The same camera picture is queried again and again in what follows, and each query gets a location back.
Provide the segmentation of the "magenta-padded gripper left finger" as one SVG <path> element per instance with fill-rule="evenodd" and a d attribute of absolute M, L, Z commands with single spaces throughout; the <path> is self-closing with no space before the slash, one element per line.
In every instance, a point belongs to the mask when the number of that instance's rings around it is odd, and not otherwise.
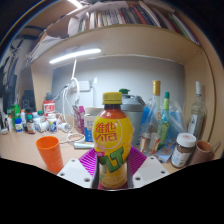
<path fill-rule="evenodd" d="M 99 164 L 95 150 L 89 150 L 79 159 L 69 160 L 58 176 L 83 188 L 97 189 Z"/>

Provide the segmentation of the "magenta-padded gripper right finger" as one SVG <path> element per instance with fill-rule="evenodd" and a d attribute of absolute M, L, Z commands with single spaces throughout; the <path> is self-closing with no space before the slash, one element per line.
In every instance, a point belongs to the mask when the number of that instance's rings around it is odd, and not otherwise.
<path fill-rule="evenodd" d="M 155 156 L 147 157 L 136 148 L 131 148 L 127 159 L 129 187 L 143 187 L 168 175 L 169 172 Z"/>

